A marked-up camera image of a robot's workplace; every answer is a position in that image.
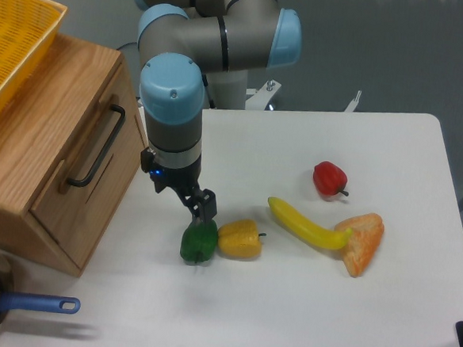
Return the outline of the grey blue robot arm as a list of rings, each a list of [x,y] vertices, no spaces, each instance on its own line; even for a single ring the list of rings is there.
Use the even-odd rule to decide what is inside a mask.
[[[194,220],[217,213],[216,196],[201,189],[205,77],[294,64],[302,29],[278,0],[135,0],[141,8],[139,95],[148,146],[141,168],[155,191],[172,189]]]

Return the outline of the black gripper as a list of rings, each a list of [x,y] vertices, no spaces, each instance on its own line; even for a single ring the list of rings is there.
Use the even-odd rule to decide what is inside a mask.
[[[192,222],[211,221],[217,213],[216,195],[212,190],[199,189],[198,178],[201,173],[201,156],[195,162],[182,168],[170,169],[155,161],[155,152],[146,147],[140,153],[140,168],[149,175],[155,184],[155,191],[173,189],[182,204],[188,208]]]

